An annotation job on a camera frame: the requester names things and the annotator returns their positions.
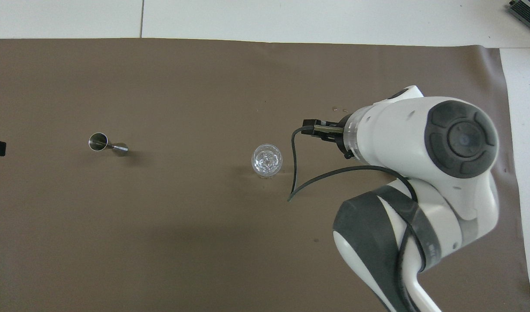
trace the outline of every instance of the white table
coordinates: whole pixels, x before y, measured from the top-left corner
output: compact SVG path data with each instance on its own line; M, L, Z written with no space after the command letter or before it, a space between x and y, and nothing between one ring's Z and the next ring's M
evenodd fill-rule
M159 37L501 48L530 278L530 29L507 0L0 0L0 38Z

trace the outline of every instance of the brown surface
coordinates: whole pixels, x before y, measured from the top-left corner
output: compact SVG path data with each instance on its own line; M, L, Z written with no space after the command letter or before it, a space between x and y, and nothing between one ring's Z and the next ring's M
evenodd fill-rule
M502 147L497 228L420 282L445 312L530 311L497 49L173 39L0 40L0 311L383 311L331 227L392 178L342 174L287 203L289 138L408 85L479 105ZM94 132L130 156L92 152ZM273 179L249 165L263 143L285 157ZM357 164L297 146L300 182Z

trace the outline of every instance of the circular button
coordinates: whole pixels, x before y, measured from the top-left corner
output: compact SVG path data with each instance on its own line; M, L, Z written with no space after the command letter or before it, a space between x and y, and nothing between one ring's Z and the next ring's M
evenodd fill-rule
M475 156L484 142L483 131L473 123L457 123L448 132L448 144L452 152L461 157Z

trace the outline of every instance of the jigger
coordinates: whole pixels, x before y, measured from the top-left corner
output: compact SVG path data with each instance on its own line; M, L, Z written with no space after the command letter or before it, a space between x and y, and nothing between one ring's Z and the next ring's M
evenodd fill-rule
M111 142L109 142L107 136L105 136L105 134L101 132L96 132L92 134L90 140L88 141L88 144L90 144L90 148L95 152L99 152L100 150L113 150L113 152L117 154L117 156L125 156L126 152L128 152L128 146L126 146L126 144L112 144Z

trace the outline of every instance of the clear glass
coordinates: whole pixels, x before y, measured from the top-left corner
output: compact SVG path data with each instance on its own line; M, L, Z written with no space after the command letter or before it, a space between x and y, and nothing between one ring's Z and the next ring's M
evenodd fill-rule
M263 144L255 149L252 156L253 170L262 178L271 178L281 170L282 155L278 148L271 144Z

